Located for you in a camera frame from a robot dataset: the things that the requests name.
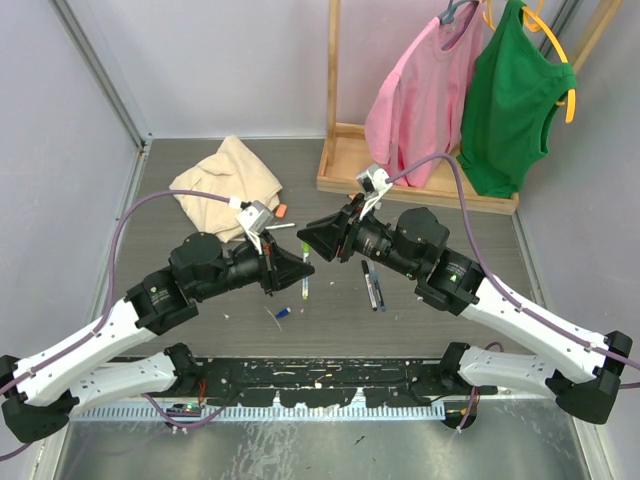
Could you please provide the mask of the white marker dark green end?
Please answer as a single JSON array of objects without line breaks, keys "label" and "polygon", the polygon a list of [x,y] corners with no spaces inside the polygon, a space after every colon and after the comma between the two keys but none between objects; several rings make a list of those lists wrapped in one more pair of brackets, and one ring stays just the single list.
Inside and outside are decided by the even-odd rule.
[{"label": "white marker dark green end", "polygon": [[296,227],[296,224],[291,222],[291,223],[269,225],[266,227],[266,229],[273,231],[273,230],[281,230],[281,229],[288,229],[288,228],[294,228],[294,227]]}]

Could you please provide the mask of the blue transparent gel pen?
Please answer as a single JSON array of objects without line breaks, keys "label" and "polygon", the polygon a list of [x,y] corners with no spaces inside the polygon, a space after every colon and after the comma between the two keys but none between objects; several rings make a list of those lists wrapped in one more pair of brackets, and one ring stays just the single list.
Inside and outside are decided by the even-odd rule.
[{"label": "blue transparent gel pen", "polygon": [[371,270],[371,276],[373,279],[373,284],[374,284],[374,288],[375,288],[375,292],[378,298],[378,304],[379,304],[379,309],[382,312],[386,312],[387,307],[386,307],[386,303],[383,297],[383,293],[382,293],[382,289],[381,289],[381,285],[380,285],[380,281],[379,281],[379,276],[377,273],[377,269],[374,265],[373,262],[370,262],[370,270]]}]

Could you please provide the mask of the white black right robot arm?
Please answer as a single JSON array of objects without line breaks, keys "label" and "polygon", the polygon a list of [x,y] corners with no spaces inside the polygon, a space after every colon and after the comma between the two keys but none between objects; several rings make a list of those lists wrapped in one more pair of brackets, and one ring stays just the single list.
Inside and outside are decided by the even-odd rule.
[{"label": "white black right robot arm", "polygon": [[444,390],[506,387],[550,398],[585,422],[607,422],[633,345],[630,337],[584,329],[522,297],[448,248],[448,228],[426,207],[406,210],[390,225],[364,206],[357,195],[297,236],[326,261],[346,262],[361,254],[415,281],[416,296],[432,308],[499,331],[529,351],[495,353],[453,342],[439,364]]}]

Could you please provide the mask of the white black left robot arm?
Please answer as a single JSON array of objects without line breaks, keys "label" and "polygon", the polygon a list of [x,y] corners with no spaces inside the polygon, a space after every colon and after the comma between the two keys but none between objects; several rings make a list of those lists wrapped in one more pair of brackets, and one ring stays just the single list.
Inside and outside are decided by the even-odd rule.
[{"label": "white black left robot arm", "polygon": [[28,358],[1,358],[1,405],[8,429],[24,444],[44,439],[69,420],[111,400],[143,393],[188,396],[202,374],[178,343],[141,361],[108,366],[126,350],[155,339],[198,314],[198,304],[257,283],[265,294],[314,274],[269,233],[225,252],[213,234],[196,233],[175,248],[166,267],[129,289],[109,313]]}]

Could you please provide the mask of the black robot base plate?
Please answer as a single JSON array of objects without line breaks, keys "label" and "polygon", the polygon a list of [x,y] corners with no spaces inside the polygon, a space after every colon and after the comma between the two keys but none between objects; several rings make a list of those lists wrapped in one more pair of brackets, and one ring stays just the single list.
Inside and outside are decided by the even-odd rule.
[{"label": "black robot base plate", "polygon": [[193,379],[178,381],[160,398],[203,396],[209,405],[286,408],[346,407],[362,393],[365,406],[429,406],[471,387],[449,379],[423,359],[214,358],[196,366]]}]

